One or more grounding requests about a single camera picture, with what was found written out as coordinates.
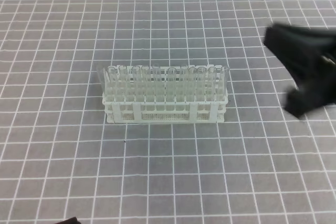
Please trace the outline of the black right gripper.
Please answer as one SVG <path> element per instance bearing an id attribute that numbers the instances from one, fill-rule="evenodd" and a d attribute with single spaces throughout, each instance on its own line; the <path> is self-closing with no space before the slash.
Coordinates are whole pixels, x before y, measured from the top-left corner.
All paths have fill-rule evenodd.
<path id="1" fill-rule="evenodd" d="M 335 104 L 335 30 L 274 23 L 263 44 L 290 73 L 297 89 L 286 95 L 285 111 L 301 119 Z"/>

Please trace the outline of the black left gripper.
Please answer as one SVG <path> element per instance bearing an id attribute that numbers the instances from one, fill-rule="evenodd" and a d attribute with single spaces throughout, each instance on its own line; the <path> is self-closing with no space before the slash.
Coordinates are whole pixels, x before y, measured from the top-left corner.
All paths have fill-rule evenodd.
<path id="1" fill-rule="evenodd" d="M 61 222 L 58 222 L 56 224 L 79 224 L 79 221 L 76 217 L 72 217 L 72 218 L 63 220 Z"/>

